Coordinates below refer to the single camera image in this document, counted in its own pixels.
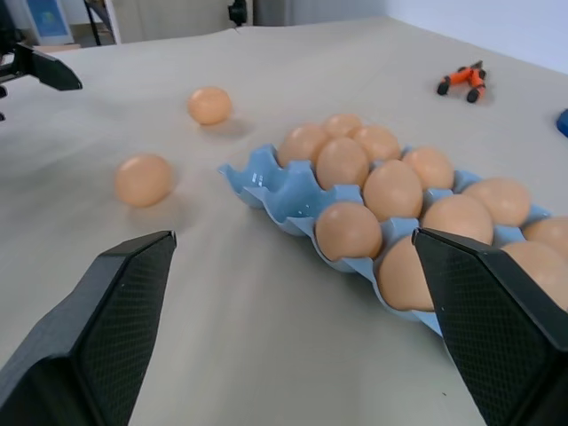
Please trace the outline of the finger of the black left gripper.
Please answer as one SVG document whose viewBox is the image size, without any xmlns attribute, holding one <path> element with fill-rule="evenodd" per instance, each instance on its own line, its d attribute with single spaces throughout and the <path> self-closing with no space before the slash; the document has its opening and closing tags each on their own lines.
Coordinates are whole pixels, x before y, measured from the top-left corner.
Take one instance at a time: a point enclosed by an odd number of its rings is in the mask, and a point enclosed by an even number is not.
<svg viewBox="0 0 568 426">
<path fill-rule="evenodd" d="M 61 60 L 23 43 L 15 45 L 12 74 L 16 78 L 33 76 L 57 91 L 78 91 L 83 87 L 75 72 Z"/>
</svg>

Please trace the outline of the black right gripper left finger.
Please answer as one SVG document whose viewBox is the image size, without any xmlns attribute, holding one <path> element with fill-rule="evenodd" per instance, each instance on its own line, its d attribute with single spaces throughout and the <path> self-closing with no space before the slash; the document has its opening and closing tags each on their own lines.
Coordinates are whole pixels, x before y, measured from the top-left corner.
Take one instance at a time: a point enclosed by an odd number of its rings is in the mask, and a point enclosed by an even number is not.
<svg viewBox="0 0 568 426">
<path fill-rule="evenodd" d="M 3 425 L 126 425 L 152 358 L 172 231 L 100 253 L 1 370 Z"/>
</svg>

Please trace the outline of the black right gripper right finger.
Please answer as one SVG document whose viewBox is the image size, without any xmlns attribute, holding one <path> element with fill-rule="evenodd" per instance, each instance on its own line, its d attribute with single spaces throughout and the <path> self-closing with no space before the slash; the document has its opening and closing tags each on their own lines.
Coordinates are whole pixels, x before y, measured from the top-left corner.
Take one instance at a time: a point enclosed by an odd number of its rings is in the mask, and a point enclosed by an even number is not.
<svg viewBox="0 0 568 426">
<path fill-rule="evenodd" d="M 412 243 L 446 348 L 488 425 L 567 423 L 567 314 L 501 249 L 426 228 Z"/>
</svg>

